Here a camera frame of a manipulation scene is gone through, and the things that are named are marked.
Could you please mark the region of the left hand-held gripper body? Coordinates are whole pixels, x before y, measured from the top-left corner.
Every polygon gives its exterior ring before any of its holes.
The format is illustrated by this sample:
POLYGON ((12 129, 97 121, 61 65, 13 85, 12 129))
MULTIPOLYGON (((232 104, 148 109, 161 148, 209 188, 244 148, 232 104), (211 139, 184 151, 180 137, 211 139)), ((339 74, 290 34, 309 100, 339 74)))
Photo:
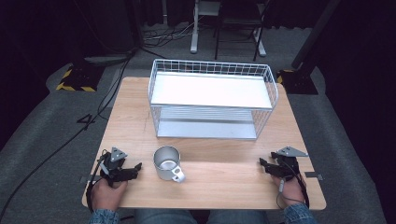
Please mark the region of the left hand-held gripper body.
POLYGON ((110 187, 115 182, 137 179, 138 173, 129 173, 122 168, 126 157, 127 154, 116 147, 113 147, 111 151, 103 151, 99 159, 100 176, 108 182, 110 187))

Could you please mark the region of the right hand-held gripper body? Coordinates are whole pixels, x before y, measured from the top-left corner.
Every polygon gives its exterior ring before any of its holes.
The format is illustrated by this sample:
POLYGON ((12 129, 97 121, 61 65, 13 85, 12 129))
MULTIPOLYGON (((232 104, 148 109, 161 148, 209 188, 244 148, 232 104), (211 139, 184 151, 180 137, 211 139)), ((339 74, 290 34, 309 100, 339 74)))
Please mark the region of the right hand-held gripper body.
POLYGON ((277 150, 276 153, 279 155, 277 159, 274 159, 276 164, 270 163, 270 168, 265 170, 265 172, 279 178, 285 178, 287 181, 292 180, 300 173, 297 158, 308 156, 306 152, 290 146, 283 147, 277 150))

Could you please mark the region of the silver metal cup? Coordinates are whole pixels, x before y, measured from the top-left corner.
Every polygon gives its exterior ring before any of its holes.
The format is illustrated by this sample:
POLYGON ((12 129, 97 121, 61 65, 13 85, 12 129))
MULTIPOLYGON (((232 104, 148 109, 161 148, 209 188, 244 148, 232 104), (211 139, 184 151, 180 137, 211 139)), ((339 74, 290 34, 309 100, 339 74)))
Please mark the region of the silver metal cup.
POLYGON ((180 153, 175 147, 158 148, 153 154, 153 164, 158 177, 162 180, 181 183, 186 178, 180 167, 180 153))

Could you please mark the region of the white wire shelf rack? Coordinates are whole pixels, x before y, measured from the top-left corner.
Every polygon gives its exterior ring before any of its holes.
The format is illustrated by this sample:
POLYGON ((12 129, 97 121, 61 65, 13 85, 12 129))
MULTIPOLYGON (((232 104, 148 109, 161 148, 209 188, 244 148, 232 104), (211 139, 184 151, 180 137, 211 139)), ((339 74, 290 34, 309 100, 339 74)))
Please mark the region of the white wire shelf rack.
POLYGON ((148 82, 159 137, 256 140, 277 100, 266 64, 157 59, 148 82))

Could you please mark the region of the person's right hand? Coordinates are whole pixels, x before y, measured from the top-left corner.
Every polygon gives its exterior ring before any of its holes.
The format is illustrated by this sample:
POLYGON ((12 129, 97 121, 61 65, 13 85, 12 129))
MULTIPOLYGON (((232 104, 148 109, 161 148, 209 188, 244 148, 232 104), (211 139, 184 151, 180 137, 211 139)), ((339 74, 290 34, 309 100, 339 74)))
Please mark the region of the person's right hand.
MULTIPOLYGON (((275 182, 276 186, 280 188, 280 186, 282 185, 282 180, 279 177, 273 175, 272 179, 275 182)), ((280 198, 283 201, 283 204, 289 206, 295 203, 304 203, 303 190, 296 177, 294 177, 292 180, 286 181, 282 186, 283 190, 281 192, 280 198)))

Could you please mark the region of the person's left hand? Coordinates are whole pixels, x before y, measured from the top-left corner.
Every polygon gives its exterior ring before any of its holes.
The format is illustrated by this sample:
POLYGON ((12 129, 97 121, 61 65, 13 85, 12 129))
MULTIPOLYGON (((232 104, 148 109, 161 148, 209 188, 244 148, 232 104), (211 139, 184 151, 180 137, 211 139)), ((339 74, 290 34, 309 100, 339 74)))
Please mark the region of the person's left hand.
POLYGON ((126 181, 120 182, 115 188, 110 187, 105 179, 97 181, 92 188, 92 209, 105 209, 115 212, 120 205, 125 190, 126 181))

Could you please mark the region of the grey tape strip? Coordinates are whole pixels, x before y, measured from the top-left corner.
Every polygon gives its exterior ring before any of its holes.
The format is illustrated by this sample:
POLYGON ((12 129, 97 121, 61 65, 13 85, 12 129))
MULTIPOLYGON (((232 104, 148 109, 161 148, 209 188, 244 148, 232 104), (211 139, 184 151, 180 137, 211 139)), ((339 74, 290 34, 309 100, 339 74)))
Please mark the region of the grey tape strip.
POLYGON ((316 172, 304 172, 306 178, 316 178, 318 181, 322 181, 324 178, 321 174, 316 172))
POLYGON ((92 176, 81 176, 79 179, 79 183, 89 183, 91 180, 93 180, 93 182, 99 180, 101 177, 96 175, 95 177, 92 176))

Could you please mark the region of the black yellow striped stand base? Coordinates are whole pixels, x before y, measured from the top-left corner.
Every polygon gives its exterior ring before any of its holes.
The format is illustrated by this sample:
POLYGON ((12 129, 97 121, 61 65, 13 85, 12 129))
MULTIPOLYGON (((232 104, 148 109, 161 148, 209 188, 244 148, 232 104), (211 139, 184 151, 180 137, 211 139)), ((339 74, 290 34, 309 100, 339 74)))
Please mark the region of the black yellow striped stand base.
POLYGON ((97 91, 99 81, 105 71, 101 66, 77 67, 70 65, 64 73, 56 90, 60 91, 97 91))
POLYGON ((279 70, 276 72, 276 80, 284 87, 287 94, 318 94, 311 77, 301 75, 298 70, 279 70))

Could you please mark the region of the person's legs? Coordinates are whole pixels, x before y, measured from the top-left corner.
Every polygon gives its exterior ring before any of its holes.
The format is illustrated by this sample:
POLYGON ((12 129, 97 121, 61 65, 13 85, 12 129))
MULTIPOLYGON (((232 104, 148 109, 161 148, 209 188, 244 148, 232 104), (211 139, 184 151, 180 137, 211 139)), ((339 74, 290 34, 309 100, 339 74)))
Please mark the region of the person's legs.
POLYGON ((135 224, 269 224, 262 210, 135 209, 135 224))

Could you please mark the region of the black metal stand pole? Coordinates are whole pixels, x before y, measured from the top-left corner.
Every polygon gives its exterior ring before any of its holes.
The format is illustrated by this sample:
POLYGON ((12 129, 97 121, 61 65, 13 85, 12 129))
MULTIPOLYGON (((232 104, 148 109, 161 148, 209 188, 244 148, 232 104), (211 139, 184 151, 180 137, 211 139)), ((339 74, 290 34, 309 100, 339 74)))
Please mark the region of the black metal stand pole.
POLYGON ((312 29, 310 35, 305 40, 303 46, 300 48, 298 54, 294 58, 291 66, 295 69, 299 69, 303 64, 304 60, 308 57, 308 54, 312 51, 316 41, 322 30, 325 28, 326 24, 330 20, 332 14, 336 10, 339 2, 341 0, 330 0, 327 6, 324 8, 321 13, 318 21, 316 22, 314 28, 312 29))

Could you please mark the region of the black chair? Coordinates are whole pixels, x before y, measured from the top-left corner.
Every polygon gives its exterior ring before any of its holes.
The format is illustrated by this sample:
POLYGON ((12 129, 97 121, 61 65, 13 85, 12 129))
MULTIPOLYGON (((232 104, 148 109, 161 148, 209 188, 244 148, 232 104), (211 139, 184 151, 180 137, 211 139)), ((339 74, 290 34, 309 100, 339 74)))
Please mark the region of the black chair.
POLYGON ((221 43, 247 43, 246 40, 221 39, 220 33, 224 29, 249 30, 248 38, 251 38, 255 51, 253 61, 256 61, 260 53, 262 42, 262 29, 264 16, 270 1, 265 0, 220 0, 217 24, 214 37, 216 38, 215 59, 219 56, 221 43))

